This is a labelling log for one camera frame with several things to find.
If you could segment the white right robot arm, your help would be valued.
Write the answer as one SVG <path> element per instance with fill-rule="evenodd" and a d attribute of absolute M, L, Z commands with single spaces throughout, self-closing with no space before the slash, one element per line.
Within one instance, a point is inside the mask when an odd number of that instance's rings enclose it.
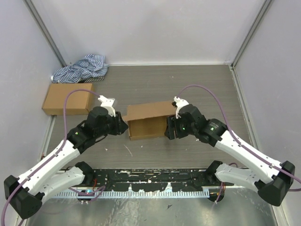
<path fill-rule="evenodd" d="M 172 103 L 175 114 L 167 118 L 165 136 L 170 139 L 195 136 L 200 142 L 226 152 L 246 166 L 232 167 L 213 161 L 206 178 L 213 186 L 232 183 L 255 191 L 265 202 L 280 206 L 293 184 L 295 166 L 269 158 L 236 136 L 218 119 L 206 119 L 200 110 L 185 100 Z"/>

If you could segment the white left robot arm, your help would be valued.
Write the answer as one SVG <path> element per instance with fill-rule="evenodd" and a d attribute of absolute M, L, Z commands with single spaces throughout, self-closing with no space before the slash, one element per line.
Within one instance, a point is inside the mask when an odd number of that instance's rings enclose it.
<path fill-rule="evenodd" d="M 88 148 L 108 135 L 121 135 L 128 129 L 120 112 L 110 113 L 107 107 L 94 107 L 87 119 L 72 128 L 55 150 L 37 165 L 18 177 L 10 175 L 4 180 L 7 205 L 21 219 L 33 216 L 53 195 L 69 187 L 94 183 L 94 170 L 85 162 L 78 162 L 61 175 L 56 173 Z"/>

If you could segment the closed brown cardboard box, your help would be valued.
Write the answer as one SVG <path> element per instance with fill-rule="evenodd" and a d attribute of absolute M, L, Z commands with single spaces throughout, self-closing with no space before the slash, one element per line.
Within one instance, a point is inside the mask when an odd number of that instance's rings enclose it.
<path fill-rule="evenodd" d="M 63 115 L 66 107 L 67 115 L 86 115 L 92 109 L 94 91 L 91 83 L 52 83 L 42 105 L 47 115 Z"/>

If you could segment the blue striped cloth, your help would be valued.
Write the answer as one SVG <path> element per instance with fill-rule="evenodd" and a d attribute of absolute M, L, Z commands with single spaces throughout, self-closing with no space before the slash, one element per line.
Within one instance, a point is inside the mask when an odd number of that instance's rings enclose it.
<path fill-rule="evenodd" d="M 74 64 L 56 70 L 50 77 L 53 83 L 89 83 L 103 81 L 109 65 L 103 55 L 89 54 Z"/>

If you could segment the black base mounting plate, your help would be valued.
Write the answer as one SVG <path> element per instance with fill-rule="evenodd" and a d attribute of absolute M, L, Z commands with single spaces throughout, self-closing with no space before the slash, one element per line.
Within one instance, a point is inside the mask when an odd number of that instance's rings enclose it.
<path fill-rule="evenodd" d="M 170 185 L 172 192 L 202 191 L 206 186 L 220 186 L 204 169 L 95 169 L 93 179 L 77 186 L 101 187 L 105 191 L 134 192 L 164 191 Z"/>

